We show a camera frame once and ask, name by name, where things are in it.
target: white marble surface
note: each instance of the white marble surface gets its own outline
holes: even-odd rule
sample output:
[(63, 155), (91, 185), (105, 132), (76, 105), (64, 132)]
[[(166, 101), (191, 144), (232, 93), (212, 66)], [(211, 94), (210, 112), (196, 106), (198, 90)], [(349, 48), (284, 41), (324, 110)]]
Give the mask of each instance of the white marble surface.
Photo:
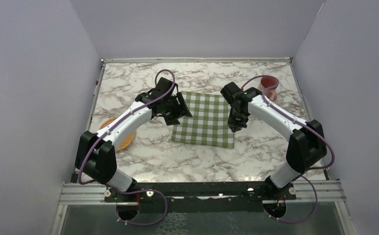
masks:
[[(210, 94), (219, 94), (231, 81), (241, 86), (253, 76), (273, 75), (280, 80), (275, 103), (296, 116), (306, 116), (288, 63), (107, 64), (90, 131), (121, 115), (138, 94), (154, 87), (161, 69), (175, 73), (180, 91)], [(166, 73), (163, 76), (171, 79)], [(250, 84), (257, 87), (258, 82)], [(142, 125), (132, 144), (116, 153), (117, 167), (139, 182), (259, 181), (285, 161), (288, 146), (279, 133), (252, 116), (248, 128), (235, 133), (234, 149), (172, 142), (171, 133), (172, 126), (162, 118)], [(325, 179), (321, 170), (307, 176)]]

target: checkered napkin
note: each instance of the checkered napkin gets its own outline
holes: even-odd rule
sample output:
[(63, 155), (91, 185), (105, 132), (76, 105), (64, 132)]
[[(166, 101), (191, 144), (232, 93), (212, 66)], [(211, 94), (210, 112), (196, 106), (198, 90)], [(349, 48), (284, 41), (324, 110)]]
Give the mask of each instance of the checkered napkin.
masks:
[(183, 117), (172, 131), (172, 141), (234, 148), (229, 129), (230, 106), (221, 95), (182, 92), (193, 117)]

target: screw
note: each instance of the screw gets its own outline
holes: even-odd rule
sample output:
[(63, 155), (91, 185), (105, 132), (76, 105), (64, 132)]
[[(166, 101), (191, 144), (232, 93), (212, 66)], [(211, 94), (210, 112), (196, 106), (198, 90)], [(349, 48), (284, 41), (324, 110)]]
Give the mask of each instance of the screw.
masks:
[(289, 188), (289, 193), (290, 193), (291, 195), (295, 195), (295, 194), (296, 194), (296, 189), (293, 188), (293, 187)]
[(153, 191), (147, 191), (147, 192), (146, 192), (146, 195), (147, 195), (148, 197), (152, 197), (152, 196), (153, 196)]
[(110, 195), (111, 195), (110, 190), (106, 189), (106, 191), (104, 191), (104, 196), (105, 197), (110, 197)]

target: white enclosure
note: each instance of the white enclosure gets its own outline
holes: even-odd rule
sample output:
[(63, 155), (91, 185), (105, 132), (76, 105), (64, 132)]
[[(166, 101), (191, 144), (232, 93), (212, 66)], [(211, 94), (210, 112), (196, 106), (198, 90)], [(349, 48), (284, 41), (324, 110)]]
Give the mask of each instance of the white enclosure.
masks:
[(0, 0), (0, 234), (49, 234), (100, 59), (136, 57), (294, 57), (356, 230), (379, 234), (379, 0), (322, 4)]

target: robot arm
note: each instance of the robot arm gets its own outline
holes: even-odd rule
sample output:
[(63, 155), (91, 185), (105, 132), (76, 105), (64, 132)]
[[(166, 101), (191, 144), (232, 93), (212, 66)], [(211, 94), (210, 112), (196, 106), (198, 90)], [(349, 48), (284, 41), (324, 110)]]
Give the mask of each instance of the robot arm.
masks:
[(192, 117), (182, 94), (178, 92), (176, 95), (172, 95), (172, 91), (161, 100), (133, 113), (133, 110), (160, 98), (170, 89), (172, 84), (166, 78), (160, 78), (154, 89), (138, 95), (127, 112), (118, 117), (113, 123), (96, 133), (89, 131), (83, 133), (78, 145), (76, 167), (81, 168), (92, 145), (106, 134), (84, 163), (84, 173), (101, 184), (115, 187), (122, 192), (127, 191), (134, 179), (117, 169), (115, 150), (133, 131), (154, 117), (163, 117), (166, 125), (179, 124), (178, 119), (183, 116)]
[(305, 173), (313, 164), (327, 154), (325, 143), (296, 123), (297, 121), (306, 123), (307, 126), (323, 136), (322, 125), (318, 121), (306, 122), (272, 104), (294, 121), (287, 119), (271, 108), (264, 101), (261, 91), (256, 88), (242, 91), (235, 83), (231, 82), (224, 86), (221, 94), (231, 105), (228, 126), (232, 132), (246, 128), (248, 116), (253, 115), (268, 123), (289, 141), (286, 162), (266, 178), (267, 188), (265, 190), (267, 193), (275, 194), (283, 190), (291, 181)]

